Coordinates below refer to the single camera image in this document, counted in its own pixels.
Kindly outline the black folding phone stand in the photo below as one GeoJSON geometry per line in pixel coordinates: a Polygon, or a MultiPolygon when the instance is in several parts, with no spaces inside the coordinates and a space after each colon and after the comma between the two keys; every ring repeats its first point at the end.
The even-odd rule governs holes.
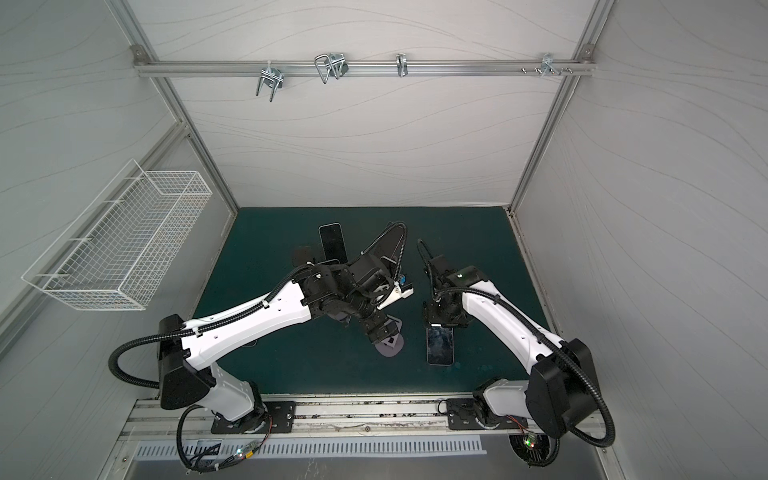
{"type": "Polygon", "coordinates": [[[309,246],[300,246],[291,253],[291,262],[294,267],[299,267],[316,262],[315,253],[309,246]]]}

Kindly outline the purple round stand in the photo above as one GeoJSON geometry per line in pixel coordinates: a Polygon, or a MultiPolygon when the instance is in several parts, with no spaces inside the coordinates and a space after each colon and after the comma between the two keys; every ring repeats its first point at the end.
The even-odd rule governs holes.
{"type": "Polygon", "coordinates": [[[402,351],[404,344],[402,333],[397,333],[376,343],[374,347],[382,356],[392,358],[402,351]]]}

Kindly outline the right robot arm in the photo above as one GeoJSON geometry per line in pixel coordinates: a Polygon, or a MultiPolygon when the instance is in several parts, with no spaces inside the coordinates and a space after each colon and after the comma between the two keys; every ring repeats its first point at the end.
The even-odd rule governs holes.
{"type": "Polygon", "coordinates": [[[487,430],[512,423],[513,451],[532,468],[551,465],[568,433],[597,448],[614,444],[616,424],[602,396],[592,353],[582,341],[566,341],[534,322],[476,267],[458,270],[424,241],[418,241],[417,252],[430,285],[430,298],[423,304],[429,363],[452,362],[455,329],[477,319],[528,375],[525,386],[505,379],[482,384],[469,406],[449,407],[447,416],[487,430]]]}

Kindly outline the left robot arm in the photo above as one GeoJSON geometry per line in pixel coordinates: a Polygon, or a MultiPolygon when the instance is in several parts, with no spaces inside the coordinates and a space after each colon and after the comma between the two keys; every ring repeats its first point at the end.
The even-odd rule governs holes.
{"type": "Polygon", "coordinates": [[[158,391],[165,410],[184,416],[207,409],[214,427],[226,433],[270,428],[275,416],[255,383],[239,380],[218,360],[277,330],[327,316],[359,321],[383,356],[404,347],[401,320],[385,313],[392,303],[413,292],[402,273],[407,227],[394,222],[356,258],[348,259],[339,224],[320,227],[325,258],[299,248],[293,269],[267,294],[220,313],[184,321],[161,320],[159,331],[117,347],[108,369],[118,380],[158,391]]]}

